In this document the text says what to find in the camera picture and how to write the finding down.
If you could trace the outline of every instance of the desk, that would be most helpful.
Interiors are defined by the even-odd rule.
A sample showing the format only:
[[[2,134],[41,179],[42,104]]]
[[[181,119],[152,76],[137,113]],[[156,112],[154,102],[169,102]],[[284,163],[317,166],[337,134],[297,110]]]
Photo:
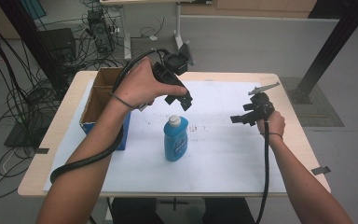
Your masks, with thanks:
[[[128,33],[126,23],[126,13],[123,5],[127,4],[152,4],[152,3],[175,3],[176,4],[176,29],[173,31],[177,48],[182,47],[183,41],[180,35],[180,14],[181,14],[181,1],[185,0],[100,0],[102,5],[117,6],[121,18],[121,25],[124,34],[124,59],[131,60],[131,38]]]
[[[69,127],[72,116],[74,115],[88,83],[90,83],[96,76],[97,72],[82,71],[76,74],[68,92],[66,93],[62,104],[57,111],[54,120],[43,139],[40,147],[49,148],[48,154],[36,154],[34,159],[25,174],[19,186],[19,194],[23,196],[44,196],[46,192],[43,191],[46,180],[50,172],[57,148],[62,141],[67,129]],[[278,77],[273,74],[249,74],[249,73],[194,73],[187,72],[180,76],[181,80],[214,80],[214,81],[236,81],[236,82],[257,82],[261,85],[268,85],[279,81]],[[284,92],[282,86],[268,91],[268,96],[273,102],[275,108],[280,111],[286,118],[285,142],[289,146],[298,159],[305,165],[308,170],[319,167],[310,144],[302,127],[300,126],[296,114]],[[330,191],[326,179],[323,175],[316,175],[316,178],[322,185]],[[259,194],[246,194],[246,192],[238,194],[224,193],[224,196],[260,196]],[[129,194],[122,193],[102,193],[101,196],[129,196]],[[147,194],[131,194],[132,196],[205,196],[197,193],[181,193],[174,192],[169,194],[148,192]],[[218,192],[213,192],[210,195],[219,196]],[[270,196],[282,196],[282,194],[270,193]]]

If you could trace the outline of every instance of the wall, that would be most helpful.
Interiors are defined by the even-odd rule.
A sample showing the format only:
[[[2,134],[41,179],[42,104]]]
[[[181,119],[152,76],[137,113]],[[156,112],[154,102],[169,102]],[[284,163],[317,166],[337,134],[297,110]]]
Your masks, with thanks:
[[[8,39],[19,39],[20,36],[17,31],[11,25],[5,13],[0,8],[0,33],[2,36]]]
[[[183,15],[307,18],[317,0],[213,0],[211,5],[182,4]]]

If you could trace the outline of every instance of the gray floor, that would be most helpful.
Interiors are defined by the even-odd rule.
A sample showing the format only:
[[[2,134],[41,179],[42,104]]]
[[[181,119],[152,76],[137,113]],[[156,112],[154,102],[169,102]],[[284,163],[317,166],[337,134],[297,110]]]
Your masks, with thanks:
[[[182,37],[191,41],[196,60],[190,71],[303,77],[336,24],[337,21],[183,17]],[[18,41],[11,43],[21,48]],[[358,223],[358,29],[318,85],[345,127],[305,128],[305,132],[319,163],[332,170],[326,178],[333,195]],[[6,95],[7,88],[0,77],[0,116],[7,110]],[[0,125],[0,158],[7,152],[3,142],[13,123],[14,120],[6,119]],[[0,194],[16,188],[20,181],[21,176],[5,180]],[[256,216],[260,199],[248,202]],[[12,193],[0,199],[0,223],[33,223],[41,203],[40,198]],[[101,199],[94,209],[99,223],[104,212]],[[186,223],[186,212],[160,212],[169,220],[167,223]],[[264,214],[262,223],[299,222],[286,198],[268,199]]]

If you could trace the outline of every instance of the forearm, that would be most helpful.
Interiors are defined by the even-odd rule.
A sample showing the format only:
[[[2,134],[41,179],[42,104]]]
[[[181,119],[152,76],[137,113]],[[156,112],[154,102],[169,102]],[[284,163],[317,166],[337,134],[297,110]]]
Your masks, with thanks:
[[[289,199],[302,223],[351,223],[336,199],[302,165],[286,144],[273,136],[271,148]]]
[[[111,99],[98,122],[67,163],[94,156],[113,144],[128,108]],[[111,156],[59,176],[48,192],[39,223],[82,223],[98,200]]]

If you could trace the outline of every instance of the cardboard box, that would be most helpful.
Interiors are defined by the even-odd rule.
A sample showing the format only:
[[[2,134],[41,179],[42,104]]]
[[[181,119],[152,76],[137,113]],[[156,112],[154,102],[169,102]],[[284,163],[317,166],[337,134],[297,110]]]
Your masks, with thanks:
[[[97,121],[98,117],[100,117],[104,108],[109,102],[111,97],[109,92],[112,91],[112,88],[121,70],[122,68],[101,68],[98,71],[97,77],[95,78],[89,93],[89,99],[86,102],[86,106],[80,119],[80,126],[86,134],[88,134],[92,127],[94,127],[95,122]],[[124,150],[126,148],[130,118],[131,112],[124,119],[123,139],[117,150]]]

